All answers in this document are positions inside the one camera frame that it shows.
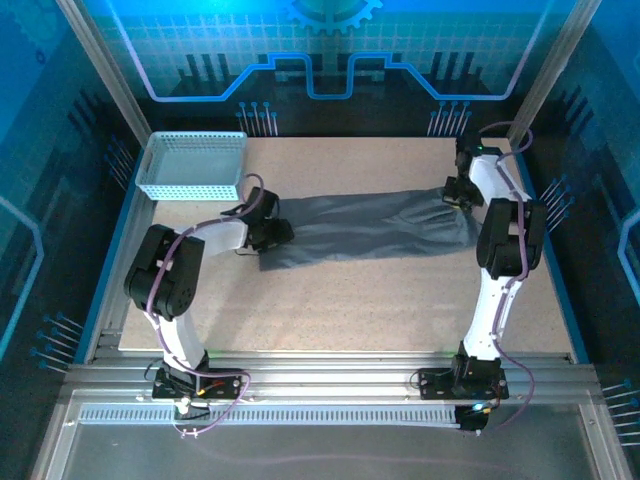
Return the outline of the grey t-shirt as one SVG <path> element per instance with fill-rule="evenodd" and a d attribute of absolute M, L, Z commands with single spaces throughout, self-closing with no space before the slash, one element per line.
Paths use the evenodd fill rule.
<path fill-rule="evenodd" d="M 294 238 L 259 255 L 262 271 L 453 254 L 473 249 L 481 230 L 440 188 L 283 199 L 280 216 Z"/>

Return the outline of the light blue plastic basket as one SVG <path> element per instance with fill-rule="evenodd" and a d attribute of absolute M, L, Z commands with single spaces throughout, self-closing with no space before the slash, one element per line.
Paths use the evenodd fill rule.
<path fill-rule="evenodd" d="M 236 202 L 246 147 L 243 132 L 154 132 L 135 185 L 152 201 Z"/>

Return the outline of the grey metal front plate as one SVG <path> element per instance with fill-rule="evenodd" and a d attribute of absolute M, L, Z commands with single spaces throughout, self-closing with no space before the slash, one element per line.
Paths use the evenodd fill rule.
<path fill-rule="evenodd" d="M 481 435 L 418 427 L 80 424 L 29 480 L 640 480 L 572 415 L 536 414 Z"/>

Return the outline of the black controller box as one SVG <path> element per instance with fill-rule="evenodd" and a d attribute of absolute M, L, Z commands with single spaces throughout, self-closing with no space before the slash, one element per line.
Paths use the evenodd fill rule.
<path fill-rule="evenodd" d="M 454 408 L 455 422 L 461 431 L 479 434 L 487 427 L 491 413 L 499 407 L 500 404 L 497 401 L 456 405 Z"/>

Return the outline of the aluminium mounting rail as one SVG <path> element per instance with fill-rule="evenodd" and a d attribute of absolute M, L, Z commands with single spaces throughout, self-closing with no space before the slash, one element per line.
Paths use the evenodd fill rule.
<path fill-rule="evenodd" d="M 152 358 L 144 351 L 115 352 L 89 364 L 72 366 L 65 386 L 95 393 L 110 391 L 131 399 L 149 396 Z M 444 368 L 449 354 L 435 352 L 225 352 L 211 359 L 215 368 L 247 371 L 249 402 L 416 403 L 411 387 L 420 368 Z M 596 370 L 562 354 L 526 354 L 517 364 L 503 361 L 509 403 L 530 396 L 535 405 L 583 404 L 603 399 Z"/>

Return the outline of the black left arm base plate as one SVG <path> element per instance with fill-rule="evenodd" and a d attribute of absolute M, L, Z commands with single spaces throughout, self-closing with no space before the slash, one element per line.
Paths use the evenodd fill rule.
<path fill-rule="evenodd" d="M 179 400 L 234 400 L 240 395 L 243 381 L 239 371 L 215 371 L 215 377 L 196 376 L 167 366 L 160 367 L 152 382 L 152 398 Z"/>

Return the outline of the aluminium frame post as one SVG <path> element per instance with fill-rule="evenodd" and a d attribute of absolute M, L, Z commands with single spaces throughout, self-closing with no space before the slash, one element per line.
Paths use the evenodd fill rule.
<path fill-rule="evenodd" d="M 517 147 L 525 137 L 526 130 L 532 125 L 556 81 L 564 72 L 601 2 L 602 0 L 576 0 L 524 98 L 514 124 L 507 132 L 507 139 L 512 147 Z"/>
<path fill-rule="evenodd" d="M 83 0 L 55 0 L 141 147 L 152 130 Z"/>

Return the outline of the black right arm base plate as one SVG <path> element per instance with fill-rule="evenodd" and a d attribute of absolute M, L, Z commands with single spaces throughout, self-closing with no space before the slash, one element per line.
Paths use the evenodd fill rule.
<path fill-rule="evenodd" d="M 510 396 L 503 369 L 479 376 L 444 368 L 421 368 L 416 373 L 422 400 L 506 400 Z"/>

